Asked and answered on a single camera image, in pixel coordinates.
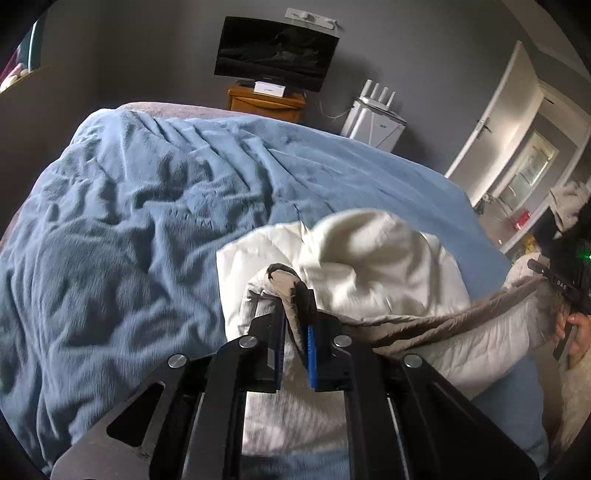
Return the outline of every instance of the human hand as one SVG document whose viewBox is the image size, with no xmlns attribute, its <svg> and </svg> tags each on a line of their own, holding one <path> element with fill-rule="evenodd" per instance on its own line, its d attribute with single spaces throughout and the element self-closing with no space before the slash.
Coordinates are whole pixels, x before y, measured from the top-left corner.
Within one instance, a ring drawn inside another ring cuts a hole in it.
<svg viewBox="0 0 591 480">
<path fill-rule="evenodd" d="M 579 328 L 569 351 L 569 367 L 573 368 L 581 361 L 591 347 L 591 319 L 583 313 L 569 315 L 564 311 L 559 312 L 556 318 L 555 341 L 557 343 L 566 336 L 564 329 L 566 328 L 567 322 Z"/>
</svg>

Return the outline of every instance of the wrinkled fabric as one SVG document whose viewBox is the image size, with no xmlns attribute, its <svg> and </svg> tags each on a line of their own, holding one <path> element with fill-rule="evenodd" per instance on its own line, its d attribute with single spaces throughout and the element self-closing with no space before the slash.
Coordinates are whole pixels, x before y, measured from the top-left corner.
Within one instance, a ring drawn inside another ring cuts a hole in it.
<svg viewBox="0 0 591 480">
<path fill-rule="evenodd" d="M 421 165 L 254 116 L 88 117 L 0 254 L 0 408 L 34 463 L 49 473 L 170 354 L 223 344 L 217 250 L 362 207 L 436 235 L 471 299 L 502 284 L 509 262 L 465 194 Z"/>
<path fill-rule="evenodd" d="M 259 228 L 217 252 L 217 271 L 228 339 L 247 334 L 270 298 L 281 299 L 290 328 L 281 390 L 247 395 L 248 455 L 346 446 L 342 394 L 310 389 L 300 359 L 306 353 L 298 288 L 312 289 L 317 307 L 335 314 L 343 333 L 381 355 L 419 353 L 468 399 L 554 332 L 556 311 L 543 277 L 518 264 L 507 289 L 470 305 L 456 263 L 437 238 L 427 241 L 380 210 L 335 213 L 312 229 L 298 222 Z"/>
</svg>

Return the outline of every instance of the screw head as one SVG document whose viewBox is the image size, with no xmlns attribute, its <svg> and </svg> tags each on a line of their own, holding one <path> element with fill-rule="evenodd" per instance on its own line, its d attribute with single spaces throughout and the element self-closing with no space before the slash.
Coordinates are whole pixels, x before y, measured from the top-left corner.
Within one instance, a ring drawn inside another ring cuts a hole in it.
<svg viewBox="0 0 591 480">
<path fill-rule="evenodd" d="M 187 357 L 182 353 L 175 353 L 168 359 L 168 366 L 170 368 L 181 368 L 187 363 Z"/>
<path fill-rule="evenodd" d="M 258 340 L 252 335 L 245 335 L 244 337 L 240 338 L 240 340 L 238 340 L 238 345 L 240 345 L 242 348 L 254 348 L 256 347 L 257 343 Z"/>
<path fill-rule="evenodd" d="M 418 368 L 423 364 L 423 359 L 414 353 L 409 353 L 404 357 L 404 365 L 409 368 Z"/>
<path fill-rule="evenodd" d="M 351 345 L 351 343 L 353 343 L 353 340 L 351 340 L 351 337 L 348 335 L 337 335 L 335 337 L 335 339 L 333 340 L 333 342 L 335 343 L 336 346 L 339 346 L 341 348 L 346 348 L 349 345 Z"/>
</svg>

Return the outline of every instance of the cable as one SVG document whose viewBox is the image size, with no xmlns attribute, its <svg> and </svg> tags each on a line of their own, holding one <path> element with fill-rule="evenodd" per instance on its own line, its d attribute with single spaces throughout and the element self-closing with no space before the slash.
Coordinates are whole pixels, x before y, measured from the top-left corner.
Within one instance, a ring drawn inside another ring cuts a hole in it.
<svg viewBox="0 0 591 480">
<path fill-rule="evenodd" d="M 347 115 L 347 113 L 349 113 L 351 111 L 351 108 L 347 108 L 347 110 L 345 110 L 342 114 L 337 115 L 337 116 L 330 116 L 330 115 L 326 115 L 326 113 L 324 113 L 322 111 L 322 100 L 318 101 L 318 106 L 320 107 L 320 113 L 322 114 L 322 116 L 325 116 L 326 118 L 331 118 L 332 120 L 337 120 L 337 118 L 341 118 L 342 116 Z"/>
</svg>

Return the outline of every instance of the tv screen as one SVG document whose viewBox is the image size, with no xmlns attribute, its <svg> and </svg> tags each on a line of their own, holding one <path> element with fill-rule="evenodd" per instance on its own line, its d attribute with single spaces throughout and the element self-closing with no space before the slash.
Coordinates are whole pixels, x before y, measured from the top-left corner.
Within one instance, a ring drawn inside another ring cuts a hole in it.
<svg viewBox="0 0 591 480">
<path fill-rule="evenodd" d="M 338 41 L 297 25 L 226 17 L 215 75 L 319 92 Z"/>
</svg>

